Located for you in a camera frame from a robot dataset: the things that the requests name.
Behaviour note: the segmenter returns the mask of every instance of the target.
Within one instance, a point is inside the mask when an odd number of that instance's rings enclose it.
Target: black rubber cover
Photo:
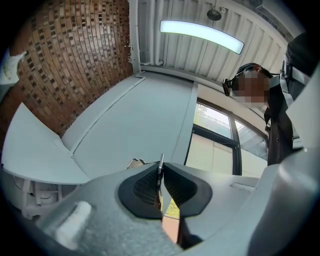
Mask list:
[[[192,246],[195,246],[201,243],[203,240],[194,234],[191,234],[185,218],[181,218],[179,221],[179,230],[176,243],[184,250],[189,249]]]
[[[158,166],[159,163],[155,163],[125,179],[119,186],[118,196],[121,203],[139,218],[162,220],[157,191]]]
[[[210,202],[213,192],[204,180],[170,163],[163,164],[164,185],[180,209],[180,218],[199,215]]]

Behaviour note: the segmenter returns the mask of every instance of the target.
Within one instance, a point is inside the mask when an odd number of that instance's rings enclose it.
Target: person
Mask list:
[[[250,108],[267,107],[264,120],[268,132],[268,166],[279,164],[297,151],[293,140],[299,136],[286,110],[306,86],[319,59],[317,40],[302,33],[288,44],[282,73],[274,76],[261,65],[248,63],[238,69],[233,79],[223,81],[226,96],[232,90],[233,96]]]

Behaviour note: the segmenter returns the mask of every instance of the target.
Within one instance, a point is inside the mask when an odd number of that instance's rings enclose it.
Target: glasses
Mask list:
[[[234,78],[232,79],[228,79],[228,78],[225,78],[223,79],[223,82],[222,82],[222,87],[223,87],[223,91],[224,91],[224,94],[225,96],[229,97],[230,96],[230,92],[231,92],[231,89],[233,89],[233,87],[235,86],[235,82],[236,80],[239,78],[239,75],[252,69],[253,66],[248,66],[246,69],[244,69],[243,71],[239,72],[238,74],[236,74],[234,76]]]

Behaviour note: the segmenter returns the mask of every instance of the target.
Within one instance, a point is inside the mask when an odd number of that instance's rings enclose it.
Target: pipe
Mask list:
[[[164,62],[163,60],[159,61],[159,56],[160,56],[160,23],[162,20],[162,16],[164,13],[164,4],[165,0],[158,0],[158,15],[156,19],[156,27],[155,27],[155,50],[154,50],[154,64],[157,66],[162,65]]]
[[[198,4],[196,6],[196,13],[195,13],[195,23],[197,23],[197,24],[200,23],[202,8],[203,8],[203,2],[198,1]],[[187,71],[189,71],[189,69],[190,69],[191,56],[192,56],[191,49],[194,47],[194,44],[195,44],[195,37],[192,36],[190,39],[188,53],[186,55],[186,61],[185,61],[185,65],[184,65],[184,70],[187,70]]]
[[[146,71],[142,71],[140,72],[139,74],[136,74],[135,77],[136,78],[140,78],[140,80],[136,81],[134,84],[133,84],[133,87],[136,87],[138,84],[140,84],[142,81],[144,81],[146,79],[145,76],[143,76],[142,74],[145,73]]]
[[[155,7],[156,0],[150,0],[150,16],[149,16],[149,56],[150,56],[150,64],[154,65],[154,28],[155,28]]]
[[[139,30],[138,30],[138,0],[134,2],[134,26],[135,26],[135,40],[136,40],[136,50],[137,58],[139,63],[139,73],[141,73],[141,60],[140,60],[140,45],[139,45]]]
[[[189,2],[189,0],[185,0],[183,2],[183,9],[182,9],[182,20],[183,21],[186,18],[188,2]],[[179,59],[179,55],[180,55],[180,51],[181,51],[181,40],[182,40],[182,35],[179,34],[179,36],[178,36],[178,45],[177,45],[176,54],[175,54],[175,58],[174,58],[174,67],[175,68],[178,66],[178,59]]]

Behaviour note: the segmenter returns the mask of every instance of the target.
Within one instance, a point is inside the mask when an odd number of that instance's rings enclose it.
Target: curved led light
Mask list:
[[[212,27],[177,20],[162,20],[160,32],[176,33],[205,39],[240,54],[244,43]]]

